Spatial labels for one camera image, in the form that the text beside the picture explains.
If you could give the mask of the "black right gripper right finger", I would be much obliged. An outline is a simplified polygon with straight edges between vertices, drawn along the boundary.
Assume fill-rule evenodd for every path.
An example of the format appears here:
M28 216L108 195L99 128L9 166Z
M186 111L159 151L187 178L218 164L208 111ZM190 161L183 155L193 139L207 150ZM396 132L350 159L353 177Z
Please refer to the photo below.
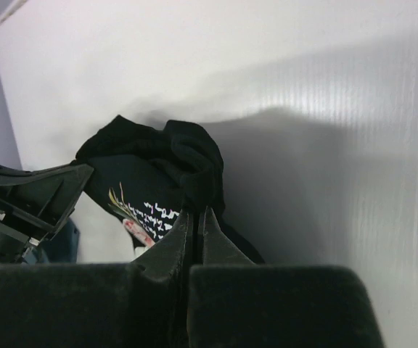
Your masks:
M191 347L382 347L361 279L339 266L256 265L206 209L189 272Z

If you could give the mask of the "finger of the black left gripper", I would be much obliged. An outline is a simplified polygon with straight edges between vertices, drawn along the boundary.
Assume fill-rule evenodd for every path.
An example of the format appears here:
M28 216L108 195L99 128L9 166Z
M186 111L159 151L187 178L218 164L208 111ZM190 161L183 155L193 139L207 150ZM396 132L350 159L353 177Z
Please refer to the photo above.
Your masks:
M0 165L0 233L17 241L54 237L75 209L93 168L24 171Z

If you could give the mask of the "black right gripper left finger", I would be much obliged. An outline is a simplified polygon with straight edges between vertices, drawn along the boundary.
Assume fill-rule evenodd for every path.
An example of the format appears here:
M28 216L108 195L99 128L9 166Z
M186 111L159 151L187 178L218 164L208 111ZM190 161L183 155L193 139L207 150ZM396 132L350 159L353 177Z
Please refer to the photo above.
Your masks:
M0 264L0 347L187 347L191 215L130 263Z

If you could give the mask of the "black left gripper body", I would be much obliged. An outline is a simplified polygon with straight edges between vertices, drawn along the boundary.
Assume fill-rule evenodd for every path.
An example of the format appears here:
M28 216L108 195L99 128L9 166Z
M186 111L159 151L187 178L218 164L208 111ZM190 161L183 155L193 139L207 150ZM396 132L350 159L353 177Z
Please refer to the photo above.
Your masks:
M9 218L10 214L0 208L0 263L38 262L40 240L21 232L24 228L30 229L31 225L19 217L6 221L7 217Z

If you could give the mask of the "black t-shirt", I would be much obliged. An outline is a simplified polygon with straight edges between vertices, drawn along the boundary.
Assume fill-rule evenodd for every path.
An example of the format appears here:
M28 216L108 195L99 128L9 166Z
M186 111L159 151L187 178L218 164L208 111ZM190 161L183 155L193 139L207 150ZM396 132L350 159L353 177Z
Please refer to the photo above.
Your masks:
M209 207L231 242L253 262L263 262L223 220L224 161L202 126L169 120L158 130L118 115L81 146L74 163L92 167L84 191L120 221L136 257L165 237L180 211Z

